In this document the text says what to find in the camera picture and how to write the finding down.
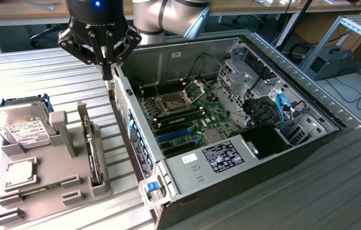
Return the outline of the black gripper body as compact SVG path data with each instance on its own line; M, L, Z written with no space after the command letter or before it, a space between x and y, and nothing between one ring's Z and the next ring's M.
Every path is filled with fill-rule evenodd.
M90 45L89 32L99 46L115 45L125 36L127 23L121 0L69 0L69 29Z

